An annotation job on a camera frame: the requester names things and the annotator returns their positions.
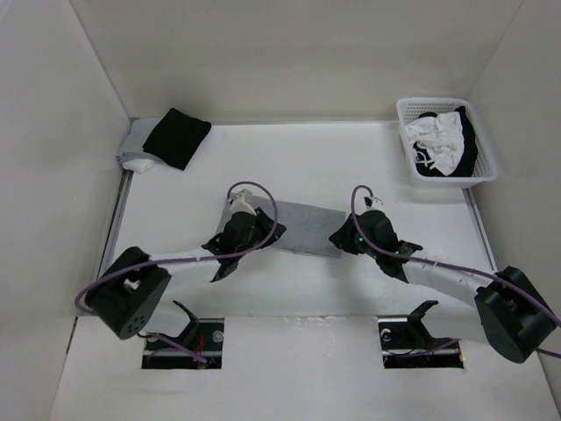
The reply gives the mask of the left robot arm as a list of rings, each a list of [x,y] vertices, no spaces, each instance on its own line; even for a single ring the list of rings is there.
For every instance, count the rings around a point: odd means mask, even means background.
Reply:
[[[278,211],[269,217],[256,208],[231,213],[222,231],[193,253],[157,258],[129,247],[98,281],[78,294],[75,303],[97,315],[120,339],[142,331],[165,333],[175,348],[188,349],[196,340],[192,323],[180,318],[163,327],[149,324],[165,291],[172,288],[172,271],[193,269],[204,282],[222,281],[244,256],[271,246],[286,230]]]

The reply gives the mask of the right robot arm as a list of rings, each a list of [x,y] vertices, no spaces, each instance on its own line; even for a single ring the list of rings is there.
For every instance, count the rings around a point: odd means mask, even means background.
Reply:
[[[433,289],[475,309],[482,339],[500,356],[523,363],[560,327],[529,278],[518,268],[495,273],[439,262],[423,247],[399,239],[380,210],[352,213],[329,236],[337,249],[373,258],[387,276]]]

